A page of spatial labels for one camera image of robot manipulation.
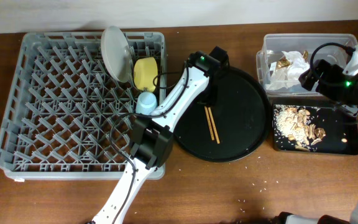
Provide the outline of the white paper napkin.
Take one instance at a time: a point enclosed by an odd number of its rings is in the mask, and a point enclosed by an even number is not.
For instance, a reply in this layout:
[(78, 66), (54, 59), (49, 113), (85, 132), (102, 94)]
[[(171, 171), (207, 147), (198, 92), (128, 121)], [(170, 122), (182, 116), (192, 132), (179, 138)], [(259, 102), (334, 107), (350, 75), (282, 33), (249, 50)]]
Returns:
[(289, 89), (300, 84), (298, 80), (300, 75), (310, 69), (310, 65), (308, 63), (306, 68), (294, 68), (291, 66), (276, 70), (276, 62), (272, 62), (270, 64), (270, 71), (273, 71), (273, 73), (270, 76), (269, 83), (265, 85), (266, 89), (271, 91), (282, 88)]

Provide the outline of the wooden chopstick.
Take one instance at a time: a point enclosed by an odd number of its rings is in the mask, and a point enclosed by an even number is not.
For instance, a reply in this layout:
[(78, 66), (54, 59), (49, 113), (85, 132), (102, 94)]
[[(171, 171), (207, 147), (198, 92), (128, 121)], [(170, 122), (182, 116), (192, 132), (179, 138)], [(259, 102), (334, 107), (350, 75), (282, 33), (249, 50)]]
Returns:
[(213, 118), (211, 108), (208, 107), (207, 110), (208, 110), (208, 115), (209, 115), (209, 119), (210, 119), (210, 123), (211, 123), (211, 128), (213, 130), (213, 136), (214, 136), (213, 139), (215, 139), (216, 142), (218, 144), (220, 144), (221, 142), (220, 142), (220, 139), (219, 139), (218, 131), (216, 129), (216, 125), (215, 125), (215, 122), (214, 122), (214, 118)]
[(214, 141), (215, 138), (214, 138), (214, 133), (213, 133), (213, 129), (212, 129), (212, 125), (211, 125), (211, 120), (210, 120), (210, 117), (209, 117), (209, 111), (208, 111), (208, 107), (204, 107), (204, 112), (205, 112), (205, 115), (206, 115), (206, 120), (207, 120), (207, 124), (208, 124), (208, 128), (209, 128), (209, 133), (210, 133), (210, 136), (211, 136), (211, 140)]

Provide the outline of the gold foil wrapper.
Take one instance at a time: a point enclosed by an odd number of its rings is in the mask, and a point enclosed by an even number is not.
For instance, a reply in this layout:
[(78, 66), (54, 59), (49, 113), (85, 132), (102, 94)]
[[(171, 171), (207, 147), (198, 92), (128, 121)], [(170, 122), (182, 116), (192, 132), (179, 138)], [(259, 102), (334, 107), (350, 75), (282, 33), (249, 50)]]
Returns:
[(283, 56), (276, 62), (275, 69), (281, 69), (285, 67), (294, 67), (294, 68), (306, 68), (308, 66), (307, 58), (308, 51), (303, 52), (299, 51), (282, 51)]

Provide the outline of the food scraps pile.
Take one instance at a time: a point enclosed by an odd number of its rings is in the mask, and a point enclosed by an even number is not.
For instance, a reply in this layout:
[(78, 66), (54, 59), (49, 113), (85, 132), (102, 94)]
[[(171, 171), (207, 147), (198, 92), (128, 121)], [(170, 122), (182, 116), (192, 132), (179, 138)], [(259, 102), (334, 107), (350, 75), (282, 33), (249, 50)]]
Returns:
[(273, 106), (273, 145), (278, 151), (350, 154), (344, 117), (330, 108)]

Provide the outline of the yellow plastic bowl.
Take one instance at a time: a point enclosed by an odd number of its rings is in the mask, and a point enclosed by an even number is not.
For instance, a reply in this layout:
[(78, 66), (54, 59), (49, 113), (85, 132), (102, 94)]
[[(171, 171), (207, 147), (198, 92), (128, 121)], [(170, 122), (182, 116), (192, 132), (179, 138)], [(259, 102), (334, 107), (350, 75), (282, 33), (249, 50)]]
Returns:
[(142, 58), (134, 65), (134, 84), (140, 91), (154, 92), (154, 78), (158, 75), (157, 62), (153, 57)]

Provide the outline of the light blue plastic cup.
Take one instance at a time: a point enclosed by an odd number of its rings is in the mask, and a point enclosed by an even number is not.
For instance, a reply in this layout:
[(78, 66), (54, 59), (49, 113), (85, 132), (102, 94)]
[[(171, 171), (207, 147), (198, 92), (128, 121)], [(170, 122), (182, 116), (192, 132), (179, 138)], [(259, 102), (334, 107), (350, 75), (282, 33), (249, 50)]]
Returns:
[(135, 112), (138, 114), (150, 115), (157, 107), (156, 96), (148, 91), (142, 92), (136, 103)]

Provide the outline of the grey round plate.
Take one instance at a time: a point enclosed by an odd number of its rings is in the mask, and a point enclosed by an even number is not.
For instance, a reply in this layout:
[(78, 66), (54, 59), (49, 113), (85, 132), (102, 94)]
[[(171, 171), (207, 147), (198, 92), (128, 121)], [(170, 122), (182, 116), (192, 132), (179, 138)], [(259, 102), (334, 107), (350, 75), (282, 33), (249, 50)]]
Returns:
[(105, 29), (101, 37), (104, 65), (115, 81), (126, 83), (132, 75), (132, 55), (124, 33), (116, 26)]

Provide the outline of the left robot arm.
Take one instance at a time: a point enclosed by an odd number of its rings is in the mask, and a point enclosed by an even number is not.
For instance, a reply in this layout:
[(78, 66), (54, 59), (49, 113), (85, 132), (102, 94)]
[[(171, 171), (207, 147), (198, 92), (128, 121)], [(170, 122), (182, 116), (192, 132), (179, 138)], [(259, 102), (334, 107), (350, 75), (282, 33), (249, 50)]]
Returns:
[(190, 54), (183, 74), (163, 103), (149, 115), (137, 113), (130, 138), (130, 154), (114, 143), (116, 154), (127, 164), (108, 201), (91, 220), (94, 224), (122, 223), (138, 191), (147, 178), (168, 159), (173, 147), (173, 132), (181, 116), (194, 100), (202, 105), (215, 104), (218, 88), (215, 76), (229, 65), (225, 50), (215, 47), (209, 54)]

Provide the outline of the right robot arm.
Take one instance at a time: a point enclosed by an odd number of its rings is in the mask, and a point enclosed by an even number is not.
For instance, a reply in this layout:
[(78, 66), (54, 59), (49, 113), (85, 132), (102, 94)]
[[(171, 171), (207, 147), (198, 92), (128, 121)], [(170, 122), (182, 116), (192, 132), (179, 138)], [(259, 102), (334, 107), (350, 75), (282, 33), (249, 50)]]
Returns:
[(310, 121), (326, 130), (326, 137), (302, 150), (281, 132), (273, 132), (272, 146), (278, 152), (271, 163), (271, 187), (265, 210), (289, 212), (309, 219), (331, 215), (350, 220), (358, 206), (358, 125), (344, 126), (346, 115), (322, 96), (273, 99), (273, 114), (284, 106), (311, 111)]

